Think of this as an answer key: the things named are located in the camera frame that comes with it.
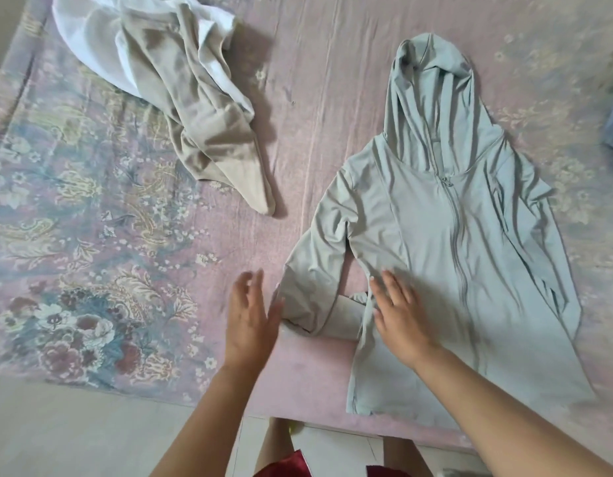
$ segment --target zipper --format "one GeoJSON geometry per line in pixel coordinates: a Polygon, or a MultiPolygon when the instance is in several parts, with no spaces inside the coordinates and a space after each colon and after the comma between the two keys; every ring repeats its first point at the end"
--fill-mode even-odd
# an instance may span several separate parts
{"type": "Polygon", "coordinates": [[[472,317],[470,315],[470,312],[468,310],[468,305],[467,305],[468,284],[467,284],[467,279],[465,278],[465,272],[463,271],[463,267],[461,266],[461,262],[459,261],[459,256],[457,253],[457,243],[458,243],[459,234],[461,234],[461,224],[460,224],[460,219],[459,219],[458,208],[456,206],[456,202],[454,201],[454,196],[452,195],[452,192],[451,192],[451,187],[453,187],[454,184],[450,182],[450,179],[448,177],[443,176],[441,177],[441,185],[443,186],[443,189],[446,192],[446,196],[448,200],[450,201],[450,207],[452,208],[452,216],[454,218],[454,233],[451,237],[450,247],[452,249],[452,257],[454,259],[454,265],[456,266],[456,273],[458,275],[459,282],[460,282],[459,299],[461,300],[461,304],[463,305],[463,308],[466,311],[466,316],[468,320],[468,328],[469,328],[469,333],[470,333],[469,337],[470,337],[470,343],[472,345],[472,353],[474,356],[473,366],[474,366],[474,370],[478,372],[481,361],[479,357],[479,352],[476,347],[476,331],[474,329],[474,321],[472,320],[472,317]]]}

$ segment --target beige sweatpants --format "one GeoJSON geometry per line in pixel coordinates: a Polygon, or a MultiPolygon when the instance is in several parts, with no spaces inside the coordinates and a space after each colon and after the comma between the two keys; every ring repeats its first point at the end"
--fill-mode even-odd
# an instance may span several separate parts
{"type": "Polygon", "coordinates": [[[137,88],[167,117],[183,165],[196,179],[229,184],[256,211],[272,215],[275,201],[256,135],[243,108],[199,62],[197,24],[189,6],[179,4],[171,13],[149,18],[128,11],[121,24],[137,88]]]}

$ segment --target folded sleeve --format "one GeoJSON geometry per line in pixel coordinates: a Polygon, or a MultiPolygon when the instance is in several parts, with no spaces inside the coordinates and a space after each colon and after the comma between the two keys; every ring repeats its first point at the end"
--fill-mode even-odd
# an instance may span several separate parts
{"type": "Polygon", "coordinates": [[[357,339],[365,306],[338,296],[346,241],[358,220],[349,172],[342,168],[289,256],[276,297],[288,327],[303,335],[357,339]]]}
{"type": "Polygon", "coordinates": [[[552,189],[518,153],[502,165],[498,179],[505,232],[547,304],[573,338],[580,324],[581,305],[547,199],[552,189]]]}

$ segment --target mattress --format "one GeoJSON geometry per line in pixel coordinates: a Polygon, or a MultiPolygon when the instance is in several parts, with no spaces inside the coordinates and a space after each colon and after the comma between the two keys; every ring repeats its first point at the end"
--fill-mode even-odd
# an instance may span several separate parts
{"type": "MultiPolygon", "coordinates": [[[[550,419],[613,462],[613,0],[202,0],[242,20],[228,53],[277,201],[256,214],[176,162],[163,116],[98,78],[29,0],[0,70],[0,373],[194,405],[245,269],[271,295],[343,161],[382,131],[402,39],[434,31],[555,189],[599,401],[550,419]]],[[[349,260],[342,293],[365,288],[349,260]]],[[[354,345],[288,331],[248,412],[468,449],[453,431],[345,413],[354,345]]]]}

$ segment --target hood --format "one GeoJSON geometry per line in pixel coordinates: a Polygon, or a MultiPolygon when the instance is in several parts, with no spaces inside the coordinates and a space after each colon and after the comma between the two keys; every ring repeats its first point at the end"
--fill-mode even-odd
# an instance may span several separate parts
{"type": "Polygon", "coordinates": [[[424,33],[397,50],[383,134],[406,165],[453,176],[468,171],[503,130],[475,93],[470,63],[452,43],[424,33]]]}

